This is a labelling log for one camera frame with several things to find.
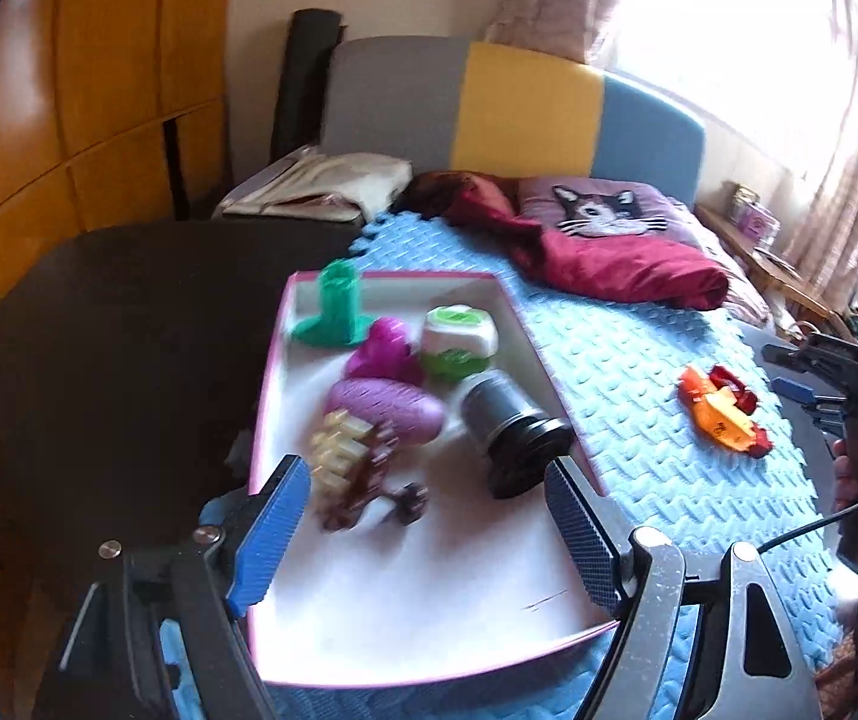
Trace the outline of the brown hair claw clip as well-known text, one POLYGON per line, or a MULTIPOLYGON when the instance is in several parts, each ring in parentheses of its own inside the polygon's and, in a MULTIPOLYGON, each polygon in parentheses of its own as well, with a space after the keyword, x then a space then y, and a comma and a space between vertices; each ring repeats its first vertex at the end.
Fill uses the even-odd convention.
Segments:
POLYGON ((367 422, 346 410, 326 413, 310 439, 313 510, 325 532, 351 530, 379 499, 393 504, 392 517, 408 527, 426 514, 429 493, 421 483, 390 489, 400 438, 392 421, 367 422))

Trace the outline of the green cup holder toy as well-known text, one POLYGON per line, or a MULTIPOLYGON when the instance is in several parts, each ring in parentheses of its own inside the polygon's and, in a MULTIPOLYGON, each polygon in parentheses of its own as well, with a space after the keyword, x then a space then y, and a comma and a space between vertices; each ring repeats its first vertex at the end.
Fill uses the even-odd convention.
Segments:
POLYGON ((347 260, 335 260, 320 271, 319 313, 299 320, 292 330, 296 340, 313 348, 356 348, 366 338, 374 317, 364 314, 359 273, 347 260))

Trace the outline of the yellow purple oval case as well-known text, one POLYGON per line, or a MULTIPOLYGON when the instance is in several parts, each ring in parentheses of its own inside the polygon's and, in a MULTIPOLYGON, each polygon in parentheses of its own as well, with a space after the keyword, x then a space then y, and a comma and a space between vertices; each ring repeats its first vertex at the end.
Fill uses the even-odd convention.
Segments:
POLYGON ((343 379, 326 395, 325 411, 347 411, 354 418, 377 424, 390 421, 401 444, 424 445, 440 433, 447 406, 426 390, 388 379, 343 379))

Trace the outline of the grey yellow blue headboard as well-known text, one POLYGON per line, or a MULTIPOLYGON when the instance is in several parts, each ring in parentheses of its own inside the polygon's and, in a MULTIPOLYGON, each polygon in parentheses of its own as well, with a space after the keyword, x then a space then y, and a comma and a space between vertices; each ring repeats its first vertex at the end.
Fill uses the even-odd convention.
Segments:
POLYGON ((416 172, 640 182, 692 205, 706 132, 662 94, 571 60, 383 36, 335 50, 320 148, 385 154, 416 172))

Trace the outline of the magenta hydrant-shaped toy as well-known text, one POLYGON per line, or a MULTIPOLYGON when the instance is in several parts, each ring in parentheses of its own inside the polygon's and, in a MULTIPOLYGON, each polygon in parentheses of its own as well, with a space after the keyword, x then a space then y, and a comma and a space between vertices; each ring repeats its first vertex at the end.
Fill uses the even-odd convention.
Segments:
POLYGON ((421 387, 426 379, 404 321, 380 317, 344 365, 345 379, 385 379, 421 387))

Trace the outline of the pink shallow cardboard box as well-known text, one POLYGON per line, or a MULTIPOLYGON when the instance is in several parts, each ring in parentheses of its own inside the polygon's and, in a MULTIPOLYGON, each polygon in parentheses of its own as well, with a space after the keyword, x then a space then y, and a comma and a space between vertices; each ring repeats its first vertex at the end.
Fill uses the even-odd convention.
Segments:
MULTIPOLYGON (((319 312, 317 273, 297 271, 283 291, 263 377, 250 488, 258 491, 287 454, 308 458, 325 397, 347 351, 291 337, 319 312)), ((427 310, 488 310, 499 333, 496 367, 536 405, 565 416, 553 379, 489 273, 374 271, 361 278, 362 310, 398 317, 418 338, 427 310)), ((461 385, 431 392, 447 405, 440 436, 398 452, 387 484, 426 484, 426 514, 390 520, 377 500, 351 530, 326 533, 307 509, 262 603, 248 613, 248 643, 269 684, 299 688, 394 688, 509 668, 611 631, 614 621, 585 593, 546 507, 541 484, 495 500, 483 455, 458 416, 461 385)))

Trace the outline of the green white plug-in device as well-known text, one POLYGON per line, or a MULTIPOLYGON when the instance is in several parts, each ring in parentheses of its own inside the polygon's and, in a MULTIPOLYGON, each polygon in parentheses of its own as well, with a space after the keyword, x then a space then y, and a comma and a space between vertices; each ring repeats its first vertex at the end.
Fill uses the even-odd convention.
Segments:
POLYGON ((471 305, 439 305, 422 322, 419 360, 431 379, 458 382, 486 371, 497 355, 493 317, 471 305))

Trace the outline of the pink striped duvet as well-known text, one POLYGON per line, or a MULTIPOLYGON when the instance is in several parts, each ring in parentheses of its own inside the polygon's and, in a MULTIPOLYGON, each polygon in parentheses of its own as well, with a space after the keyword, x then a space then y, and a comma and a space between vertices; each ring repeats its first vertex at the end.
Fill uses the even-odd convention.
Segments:
POLYGON ((763 294, 754 288, 745 270, 724 249, 715 232, 701 223, 694 213, 681 202, 667 199, 668 235, 675 241, 691 245, 717 263, 727 273, 728 293, 725 310, 734 318, 763 330, 772 330, 772 312, 763 294))

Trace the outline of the wooden wardrobe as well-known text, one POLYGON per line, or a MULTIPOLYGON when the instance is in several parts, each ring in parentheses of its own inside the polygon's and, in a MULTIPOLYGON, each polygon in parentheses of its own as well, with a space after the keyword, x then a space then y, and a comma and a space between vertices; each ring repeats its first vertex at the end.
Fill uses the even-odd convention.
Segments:
POLYGON ((0 0, 0 301, 82 232, 229 178, 227 0, 0 0))

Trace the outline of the maroon blanket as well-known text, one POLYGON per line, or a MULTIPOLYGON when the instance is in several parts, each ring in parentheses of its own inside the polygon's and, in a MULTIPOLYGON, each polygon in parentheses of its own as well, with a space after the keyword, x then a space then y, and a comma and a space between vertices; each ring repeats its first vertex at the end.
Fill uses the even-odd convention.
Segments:
POLYGON ((678 309, 724 304, 727 273, 696 249, 662 236, 568 236, 522 215, 521 185, 489 174, 427 172, 403 190, 398 206, 488 234, 524 277, 562 293, 678 309))

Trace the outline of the blue foam puzzle mat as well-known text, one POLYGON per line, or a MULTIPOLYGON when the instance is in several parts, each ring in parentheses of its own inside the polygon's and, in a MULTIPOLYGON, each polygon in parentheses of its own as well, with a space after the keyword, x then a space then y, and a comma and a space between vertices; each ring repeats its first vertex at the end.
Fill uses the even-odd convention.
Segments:
MULTIPOLYGON (((276 317, 289 278, 328 257, 319 239, 271 223, 208 223, 203 252, 185 271, 211 323, 212 349, 237 351, 260 411, 276 317)), ((347 260, 374 271, 489 273, 504 286, 574 418, 574 452, 634 522, 685 548, 720 553, 802 525, 816 491, 766 372, 724 312, 616 305, 569 298, 527 283, 486 239, 442 221, 390 216, 354 242, 347 260), (678 394, 686 366, 726 367, 758 397, 754 421, 772 449, 763 458, 715 444, 678 394)), ((278 718, 569 718, 610 648, 602 632, 568 650, 487 673, 394 688, 322 689, 269 684, 278 718)))

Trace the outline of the black cylindrical filter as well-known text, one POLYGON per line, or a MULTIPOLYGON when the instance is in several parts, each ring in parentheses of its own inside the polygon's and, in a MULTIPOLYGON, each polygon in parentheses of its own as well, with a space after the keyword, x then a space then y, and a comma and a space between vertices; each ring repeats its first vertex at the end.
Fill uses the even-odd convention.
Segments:
POLYGON ((494 499, 523 496, 543 483, 551 461, 571 453, 575 431, 546 413, 514 379, 489 371, 473 380, 460 403, 466 435, 488 460, 494 499))

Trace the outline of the purple gift box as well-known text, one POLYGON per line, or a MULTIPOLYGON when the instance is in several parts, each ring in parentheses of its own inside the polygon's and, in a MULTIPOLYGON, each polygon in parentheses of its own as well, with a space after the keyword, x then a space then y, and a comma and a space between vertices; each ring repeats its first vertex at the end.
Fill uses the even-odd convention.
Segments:
POLYGON ((728 221, 760 249, 771 249, 781 222, 761 202, 761 195, 743 184, 733 184, 728 195, 728 221))

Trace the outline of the orange cube block toy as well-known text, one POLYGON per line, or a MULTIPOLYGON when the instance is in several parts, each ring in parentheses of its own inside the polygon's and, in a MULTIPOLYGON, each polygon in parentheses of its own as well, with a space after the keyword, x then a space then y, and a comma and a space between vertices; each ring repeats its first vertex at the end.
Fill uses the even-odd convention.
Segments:
POLYGON ((709 371, 686 366, 678 380, 678 394, 688 407, 694 426, 715 444, 732 452, 765 457, 772 449, 766 429, 754 421, 754 415, 746 416, 738 410, 728 392, 719 392, 712 385, 709 371))

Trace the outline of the wooden side table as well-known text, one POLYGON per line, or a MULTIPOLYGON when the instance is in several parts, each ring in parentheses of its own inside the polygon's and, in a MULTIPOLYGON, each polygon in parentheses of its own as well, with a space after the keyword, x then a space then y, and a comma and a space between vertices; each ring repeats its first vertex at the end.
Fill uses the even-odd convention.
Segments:
POLYGON ((760 293, 772 291, 781 294, 787 304, 793 305, 797 314, 806 320, 813 320, 824 333, 833 332, 847 341, 856 339, 838 312, 834 312, 829 305, 816 298, 815 289, 811 288, 810 284, 776 265, 724 216, 704 205, 694 207, 694 216, 703 226, 714 232, 735 259, 743 262, 749 281, 760 293))

